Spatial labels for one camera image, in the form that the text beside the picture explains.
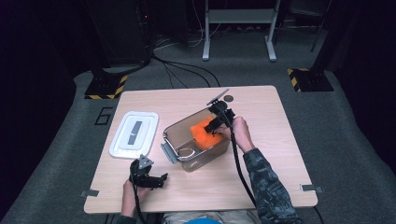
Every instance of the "wooden table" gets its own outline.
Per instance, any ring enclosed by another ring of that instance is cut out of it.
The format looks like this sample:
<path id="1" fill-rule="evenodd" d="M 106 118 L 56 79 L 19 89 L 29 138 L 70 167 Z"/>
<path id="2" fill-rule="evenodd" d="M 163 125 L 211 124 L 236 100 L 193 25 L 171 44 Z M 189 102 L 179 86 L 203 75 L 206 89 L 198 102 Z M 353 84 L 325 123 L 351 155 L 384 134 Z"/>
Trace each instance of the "wooden table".
<path id="1" fill-rule="evenodd" d="M 172 164 L 163 153 L 163 130 L 206 107 L 206 104 L 226 88 L 202 88 L 158 91 L 126 91 L 119 101 L 105 146 L 93 177 L 84 210 L 88 214 L 119 213 L 122 185 L 129 176 L 132 160 L 115 159 L 109 147 L 120 121 L 129 111 L 156 112 L 158 129 L 148 157 L 154 161 L 150 176 L 168 173 L 163 189 L 153 190 L 141 203 L 143 212 L 213 211 L 253 209 L 236 171 L 233 149 L 198 170 L 188 173 L 180 163 Z M 288 190 L 295 207 L 314 206 L 318 198 L 313 191 L 300 190 L 301 184 L 311 184 L 300 150 L 294 139 L 277 91 L 272 86 L 231 87 L 233 96 L 228 107 L 236 116 L 243 116 L 254 144 L 271 162 L 279 179 Z M 241 169 L 250 185 L 242 152 Z"/>

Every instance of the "orange object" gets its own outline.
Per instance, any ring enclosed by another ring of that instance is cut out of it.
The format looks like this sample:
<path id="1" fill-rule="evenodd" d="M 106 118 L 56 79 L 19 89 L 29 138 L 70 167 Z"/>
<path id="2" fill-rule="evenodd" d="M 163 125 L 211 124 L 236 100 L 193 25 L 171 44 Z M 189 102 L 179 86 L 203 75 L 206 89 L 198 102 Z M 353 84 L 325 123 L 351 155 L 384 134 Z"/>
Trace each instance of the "orange object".
<path id="1" fill-rule="evenodd" d="M 207 133 L 205 131 L 205 126 L 208 125 L 212 119 L 212 117 L 208 117 L 207 119 L 204 119 L 196 125 L 190 127 L 195 145 L 201 150 L 207 150 L 224 139 L 224 136 L 220 133 L 213 134 Z"/>

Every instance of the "transparent storage box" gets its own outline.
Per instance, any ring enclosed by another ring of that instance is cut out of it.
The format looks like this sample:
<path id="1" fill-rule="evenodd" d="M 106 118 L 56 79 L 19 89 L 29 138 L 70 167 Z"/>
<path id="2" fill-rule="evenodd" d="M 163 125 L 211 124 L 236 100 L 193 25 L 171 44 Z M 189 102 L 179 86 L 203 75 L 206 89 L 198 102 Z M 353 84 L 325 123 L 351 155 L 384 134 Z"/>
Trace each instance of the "transparent storage box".
<path id="1" fill-rule="evenodd" d="M 192 172 L 227 151 L 230 140 L 226 137 L 205 150 L 195 145 L 190 127 L 208 117 L 215 118 L 215 115 L 206 108 L 167 127 L 163 131 L 165 143 L 161 144 L 161 147 L 170 162 L 173 164 L 180 162 L 185 171 Z"/>

